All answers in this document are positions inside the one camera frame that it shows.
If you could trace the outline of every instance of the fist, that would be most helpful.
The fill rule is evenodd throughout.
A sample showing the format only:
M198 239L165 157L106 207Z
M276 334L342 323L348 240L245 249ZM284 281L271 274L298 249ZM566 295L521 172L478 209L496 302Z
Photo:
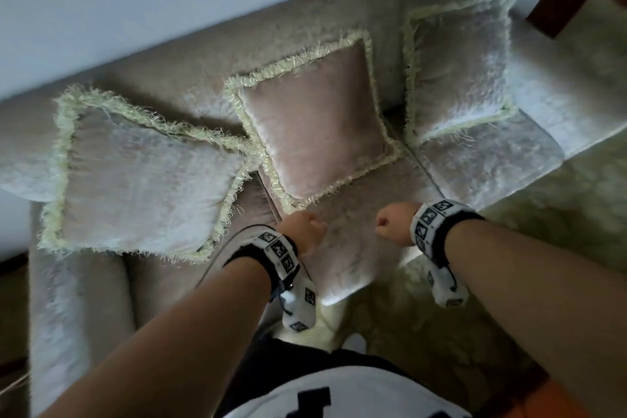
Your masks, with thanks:
M298 248L298 255L313 252L327 234L327 224L309 212L299 211L278 224L277 231L289 237Z
M377 234L398 246L413 246L411 221L420 206L421 203L399 202L381 208L377 214Z

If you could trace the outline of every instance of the pink pillow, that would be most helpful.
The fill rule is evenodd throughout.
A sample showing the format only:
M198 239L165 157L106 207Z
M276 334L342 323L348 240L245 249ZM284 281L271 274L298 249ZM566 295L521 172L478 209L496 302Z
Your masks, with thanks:
M364 31L226 82L286 212L399 156L379 116Z

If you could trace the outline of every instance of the fringed pillow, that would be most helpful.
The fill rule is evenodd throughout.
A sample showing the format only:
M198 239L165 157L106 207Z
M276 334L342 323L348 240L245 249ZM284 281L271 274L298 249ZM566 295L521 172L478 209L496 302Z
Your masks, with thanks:
M58 179L40 247L207 260L254 160L246 141L164 121L111 92L56 100Z
M286 212L399 156L379 116L371 47L355 31L225 83Z
M510 49L507 0L470 0L412 10L404 27L410 145L505 119Z

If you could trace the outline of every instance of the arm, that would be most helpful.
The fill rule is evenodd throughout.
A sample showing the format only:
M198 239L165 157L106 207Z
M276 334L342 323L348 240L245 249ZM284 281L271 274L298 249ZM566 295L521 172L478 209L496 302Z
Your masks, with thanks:
M326 232L297 212L277 228L299 252ZM154 318L89 374L43 418L210 416L251 342L270 297L263 266L239 258Z
M411 218L418 208L393 204L383 209L378 233L400 244L411 243ZM455 225L444 249L453 270L492 317L592 414L624 415L623 276L483 220Z

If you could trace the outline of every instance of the person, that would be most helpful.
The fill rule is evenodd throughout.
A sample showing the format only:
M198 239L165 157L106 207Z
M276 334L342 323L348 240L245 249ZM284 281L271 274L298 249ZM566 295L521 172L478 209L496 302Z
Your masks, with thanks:
M413 245L410 225L420 207L383 208L373 225L376 234ZM315 215L296 212L276 230L302 255L321 243L327 226ZM443 253L492 317L592 415L624 415L622 276L477 217L449 228ZM273 281L255 258L233 259L121 344L41 416L207 417L216 410L215 416L228 417L470 415L383 359L326 353L267 336L251 344Z

